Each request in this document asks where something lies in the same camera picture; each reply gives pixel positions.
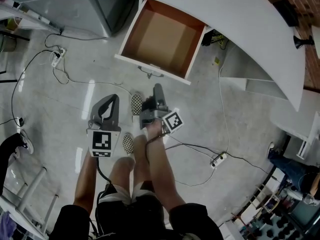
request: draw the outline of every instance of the jeans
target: jeans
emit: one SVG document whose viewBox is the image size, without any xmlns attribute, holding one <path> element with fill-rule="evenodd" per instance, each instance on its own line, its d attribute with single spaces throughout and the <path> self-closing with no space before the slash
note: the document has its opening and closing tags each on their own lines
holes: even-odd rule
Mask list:
<svg viewBox="0 0 320 240">
<path fill-rule="evenodd" d="M 308 173 L 308 165 L 279 155 L 273 149 L 270 150 L 268 159 L 290 178 L 297 190 L 301 191 L 302 181 Z"/>
<path fill-rule="evenodd" d="M 0 196 L 4 188 L 9 158 L 16 148 L 22 145 L 23 142 L 19 133 L 10 136 L 0 145 Z"/>
</svg>

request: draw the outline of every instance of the brick wall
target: brick wall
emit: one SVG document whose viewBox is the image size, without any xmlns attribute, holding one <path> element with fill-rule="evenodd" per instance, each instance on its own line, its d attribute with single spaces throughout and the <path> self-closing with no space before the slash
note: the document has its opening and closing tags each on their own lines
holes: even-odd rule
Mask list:
<svg viewBox="0 0 320 240">
<path fill-rule="evenodd" d="M 312 36 L 311 25 L 320 27 L 320 0 L 289 0 L 298 14 L 299 27 L 297 28 L 302 39 Z M 305 46 L 305 80 L 307 89 L 320 91 L 320 59 L 313 45 Z"/>
</svg>

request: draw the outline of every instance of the white power strip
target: white power strip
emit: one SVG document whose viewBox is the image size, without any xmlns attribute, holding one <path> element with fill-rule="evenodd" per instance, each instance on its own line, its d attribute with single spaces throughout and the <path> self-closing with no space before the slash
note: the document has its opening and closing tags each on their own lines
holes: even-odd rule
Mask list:
<svg viewBox="0 0 320 240">
<path fill-rule="evenodd" d="M 60 54 L 54 52 L 53 59 L 51 62 L 51 66 L 54 68 L 60 63 L 62 57 L 65 56 L 65 54 L 67 52 L 66 49 L 64 49 L 64 48 L 61 48 L 60 50 L 62 51 L 62 52 L 60 52 Z"/>
<path fill-rule="evenodd" d="M 221 154 L 213 163 L 211 164 L 211 168 L 215 169 L 218 165 L 220 165 L 224 160 L 227 159 L 227 154 Z"/>
</svg>

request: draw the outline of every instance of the drawer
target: drawer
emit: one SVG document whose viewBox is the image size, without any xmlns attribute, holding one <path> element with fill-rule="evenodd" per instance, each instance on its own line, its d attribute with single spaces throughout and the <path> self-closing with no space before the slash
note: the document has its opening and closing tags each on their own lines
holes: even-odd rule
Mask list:
<svg viewBox="0 0 320 240">
<path fill-rule="evenodd" d="M 183 11 L 144 0 L 115 57 L 190 85 L 187 78 L 206 29 Z"/>
</svg>

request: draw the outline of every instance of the sneaker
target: sneaker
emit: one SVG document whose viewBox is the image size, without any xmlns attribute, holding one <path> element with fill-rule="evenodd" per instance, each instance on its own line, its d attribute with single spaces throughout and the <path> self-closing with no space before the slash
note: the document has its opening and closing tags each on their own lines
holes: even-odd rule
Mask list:
<svg viewBox="0 0 320 240">
<path fill-rule="evenodd" d="M 19 159 L 19 158 L 20 158 L 20 150 L 19 150 L 19 147 L 18 147 L 18 146 L 15 148 L 15 151 L 13 152 L 13 156 L 14 156 L 16 159 Z"/>
<path fill-rule="evenodd" d="M 134 153 L 134 139 L 130 133 L 126 133 L 122 139 L 122 146 L 125 152 L 130 155 Z"/>
<path fill-rule="evenodd" d="M 23 142 L 22 147 L 24 147 L 30 154 L 34 152 L 34 145 L 32 145 L 31 140 L 28 138 L 26 132 L 24 130 L 20 131 L 20 136 Z"/>
<path fill-rule="evenodd" d="M 135 93 L 131 98 L 131 111 L 133 116 L 139 116 L 142 110 L 142 96 Z"/>
<path fill-rule="evenodd" d="M 275 144 L 271 142 L 268 147 L 268 152 L 266 153 L 266 157 L 268 158 L 270 151 L 274 150 Z"/>
</svg>

